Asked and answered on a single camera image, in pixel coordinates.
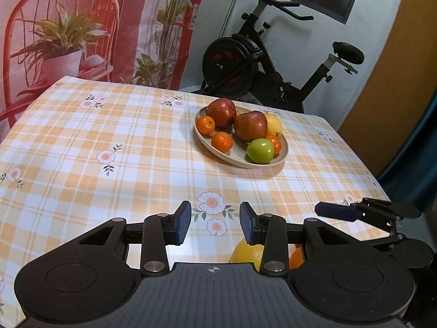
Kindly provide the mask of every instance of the exercise bike seat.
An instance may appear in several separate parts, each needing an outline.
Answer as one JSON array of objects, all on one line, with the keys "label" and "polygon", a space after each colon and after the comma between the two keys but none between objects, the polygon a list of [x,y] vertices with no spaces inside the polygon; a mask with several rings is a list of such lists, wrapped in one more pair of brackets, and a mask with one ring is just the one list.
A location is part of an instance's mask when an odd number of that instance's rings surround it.
[{"label": "exercise bike seat", "polygon": [[334,53],[337,54],[340,59],[357,65],[364,62],[364,53],[357,47],[345,42],[334,42],[332,46]]}]

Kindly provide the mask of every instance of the white wall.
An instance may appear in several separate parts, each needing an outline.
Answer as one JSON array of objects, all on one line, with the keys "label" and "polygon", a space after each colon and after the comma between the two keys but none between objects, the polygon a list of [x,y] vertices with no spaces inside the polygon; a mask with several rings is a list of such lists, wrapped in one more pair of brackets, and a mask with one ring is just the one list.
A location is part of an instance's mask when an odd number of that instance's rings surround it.
[{"label": "white wall", "polygon": [[[338,129],[358,98],[379,58],[392,28],[401,0],[355,0],[346,25],[305,6],[293,8],[300,15],[311,14],[314,21],[297,21],[274,7],[267,7],[259,25],[273,27],[263,35],[265,45],[285,81],[302,87],[317,67],[332,53],[334,41],[360,48],[366,60],[358,65],[358,75],[349,75],[340,65],[331,69],[334,79],[321,82],[304,102],[305,113],[325,118]],[[190,56],[181,87],[202,82],[202,56],[218,37],[231,0],[202,0],[194,26]],[[226,34],[241,27],[243,12],[251,12],[257,0],[237,0]]]}]

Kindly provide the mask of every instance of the table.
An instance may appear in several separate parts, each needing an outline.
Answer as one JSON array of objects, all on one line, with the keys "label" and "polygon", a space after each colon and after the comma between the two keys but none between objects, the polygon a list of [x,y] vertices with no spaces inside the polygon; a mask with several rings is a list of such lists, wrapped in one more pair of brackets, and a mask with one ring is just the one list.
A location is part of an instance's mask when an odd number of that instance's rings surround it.
[{"label": "table", "polygon": [[[243,238],[238,211],[289,222],[316,216],[319,201],[388,199],[349,146],[322,118],[236,102],[276,114],[289,154],[283,165],[235,167],[194,133],[212,97],[64,77],[22,115],[0,145],[0,321],[23,319],[14,279],[30,260],[114,217],[142,222],[188,200],[191,226],[174,262],[228,262]],[[327,220],[360,240],[385,233]],[[139,246],[128,264],[139,265]]]}]

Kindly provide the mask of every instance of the exercise bike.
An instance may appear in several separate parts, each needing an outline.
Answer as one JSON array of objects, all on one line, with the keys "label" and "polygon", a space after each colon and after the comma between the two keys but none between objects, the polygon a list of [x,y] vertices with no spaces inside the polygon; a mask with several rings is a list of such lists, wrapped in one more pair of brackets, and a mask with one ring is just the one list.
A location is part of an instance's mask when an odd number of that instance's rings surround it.
[{"label": "exercise bike", "polygon": [[[231,3],[226,19],[229,18],[234,3],[235,0]],[[329,83],[332,80],[333,77],[328,73],[335,63],[345,67],[349,74],[358,73],[347,62],[362,64],[363,52],[348,43],[334,42],[334,53],[337,56],[329,54],[327,60],[318,67],[301,89],[292,86],[290,82],[284,82],[261,39],[261,35],[271,28],[271,25],[264,22],[261,30],[255,28],[255,23],[268,5],[299,21],[314,19],[313,16],[298,16],[286,8],[300,6],[298,2],[258,0],[258,5],[251,14],[244,13],[241,16],[245,22],[237,34],[219,38],[209,45],[202,60],[204,84],[194,93],[229,99],[239,99],[251,93],[264,106],[303,113],[303,100],[320,81],[325,79]],[[259,70],[259,63],[264,72]]]}]

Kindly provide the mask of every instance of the white flower pot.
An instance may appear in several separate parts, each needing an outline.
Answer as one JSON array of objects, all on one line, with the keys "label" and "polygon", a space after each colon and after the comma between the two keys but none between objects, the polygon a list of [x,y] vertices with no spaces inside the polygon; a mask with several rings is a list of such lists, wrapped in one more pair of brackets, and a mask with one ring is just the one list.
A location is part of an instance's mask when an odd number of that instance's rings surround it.
[{"label": "white flower pot", "polygon": [[46,59],[42,62],[42,75],[49,84],[54,84],[64,76],[77,76],[82,51],[63,55],[56,58]]}]

